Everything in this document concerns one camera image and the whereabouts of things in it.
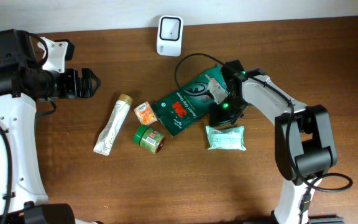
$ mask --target green lid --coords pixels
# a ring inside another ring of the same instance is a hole
[[[136,144],[140,144],[140,140],[142,140],[142,136],[143,134],[146,132],[146,130],[148,129],[149,127],[147,125],[142,125],[135,133],[135,137],[134,137],[134,142]]]

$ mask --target white wall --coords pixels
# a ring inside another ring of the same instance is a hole
[[[0,30],[30,32],[157,26],[163,14],[185,25],[358,15],[358,0],[0,0]]]

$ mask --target barcode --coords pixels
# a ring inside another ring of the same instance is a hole
[[[152,138],[147,137],[146,141],[147,141],[149,144],[152,144],[153,146],[155,146],[155,140],[153,140]]]

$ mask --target light blue packet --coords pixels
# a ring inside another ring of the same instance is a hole
[[[245,151],[244,147],[244,127],[217,130],[209,126],[206,128],[209,149],[238,149]]]

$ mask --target tan cap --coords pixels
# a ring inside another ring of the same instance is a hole
[[[122,101],[124,101],[125,103],[127,103],[129,105],[131,105],[132,102],[134,101],[130,96],[125,95],[125,94],[119,95],[118,100],[122,100]]]

